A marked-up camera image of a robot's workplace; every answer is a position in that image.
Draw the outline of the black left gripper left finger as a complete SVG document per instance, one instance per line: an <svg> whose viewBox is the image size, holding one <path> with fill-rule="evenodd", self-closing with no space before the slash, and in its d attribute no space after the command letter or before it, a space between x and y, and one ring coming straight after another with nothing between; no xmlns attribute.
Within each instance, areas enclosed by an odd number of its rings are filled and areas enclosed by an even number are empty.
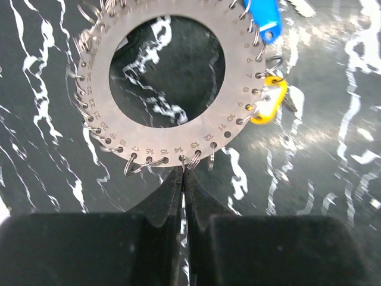
<svg viewBox="0 0 381 286"><path fill-rule="evenodd" d="M2 285L176 285L183 172L122 213L50 213L1 225Z"/></svg>

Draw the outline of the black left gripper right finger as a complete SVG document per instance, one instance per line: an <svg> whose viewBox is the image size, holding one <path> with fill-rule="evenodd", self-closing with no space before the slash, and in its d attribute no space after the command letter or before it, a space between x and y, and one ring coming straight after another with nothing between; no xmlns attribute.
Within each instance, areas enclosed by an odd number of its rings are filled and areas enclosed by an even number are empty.
<svg viewBox="0 0 381 286"><path fill-rule="evenodd" d="M191 285L370 285L359 248L330 216L239 216L183 176Z"/></svg>

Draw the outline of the round metal keyring disc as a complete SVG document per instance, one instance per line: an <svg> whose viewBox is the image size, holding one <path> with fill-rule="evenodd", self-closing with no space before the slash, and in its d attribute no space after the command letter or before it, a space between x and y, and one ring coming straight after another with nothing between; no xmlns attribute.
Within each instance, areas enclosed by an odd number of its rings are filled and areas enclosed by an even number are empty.
<svg viewBox="0 0 381 286"><path fill-rule="evenodd" d="M264 57L266 42L249 6L236 1L103 1L94 9L98 18L75 42L80 55L75 80L76 107L85 128L105 152L125 159L124 174L142 168L187 166L193 169L226 146L248 121L270 114L278 100L268 100L271 74L283 57ZM128 118L114 101L109 70L124 35L144 22L163 15L195 20L209 28L224 52L225 74L219 94L198 117L172 128L144 126Z"/></svg>

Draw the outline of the yellow key tag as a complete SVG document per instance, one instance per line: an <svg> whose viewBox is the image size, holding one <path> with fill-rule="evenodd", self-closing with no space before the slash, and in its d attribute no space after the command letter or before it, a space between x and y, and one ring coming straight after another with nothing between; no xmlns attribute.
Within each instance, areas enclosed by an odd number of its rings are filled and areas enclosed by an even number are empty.
<svg viewBox="0 0 381 286"><path fill-rule="evenodd" d="M276 117L282 104L290 111L297 112L297 108L289 96L287 81L281 77L269 75L265 78L264 83L260 99L255 103L255 110L250 118L251 123L256 125L270 123Z"/></svg>

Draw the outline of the blue key tag on disc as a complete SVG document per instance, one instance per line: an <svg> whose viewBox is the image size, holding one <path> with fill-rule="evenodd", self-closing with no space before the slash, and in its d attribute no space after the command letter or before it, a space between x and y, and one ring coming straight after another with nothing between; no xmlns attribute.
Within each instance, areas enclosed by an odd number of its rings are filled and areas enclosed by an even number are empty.
<svg viewBox="0 0 381 286"><path fill-rule="evenodd" d="M282 18L277 0L243 0L244 7L249 7L254 23L260 28L260 36L267 44L273 44L282 34Z"/></svg>

